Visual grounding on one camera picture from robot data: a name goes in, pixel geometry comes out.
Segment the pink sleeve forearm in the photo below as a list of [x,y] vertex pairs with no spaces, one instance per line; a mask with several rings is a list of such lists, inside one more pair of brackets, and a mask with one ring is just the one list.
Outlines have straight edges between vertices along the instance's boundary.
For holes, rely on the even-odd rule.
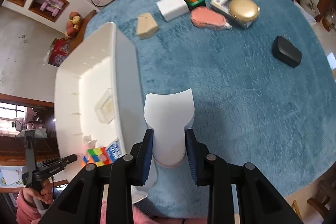
[[20,190],[17,198],[16,220],[18,224],[36,224],[41,220],[36,207],[30,206],[23,196],[23,189]]

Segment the left hand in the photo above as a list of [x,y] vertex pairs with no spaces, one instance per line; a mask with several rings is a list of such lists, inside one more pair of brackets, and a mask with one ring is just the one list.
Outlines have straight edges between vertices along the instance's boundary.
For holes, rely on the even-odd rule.
[[49,179],[43,182],[42,190],[38,191],[33,188],[24,188],[23,189],[23,198],[26,203],[32,207],[36,207],[35,199],[45,204],[49,205],[53,202],[53,194],[52,194],[52,185]]

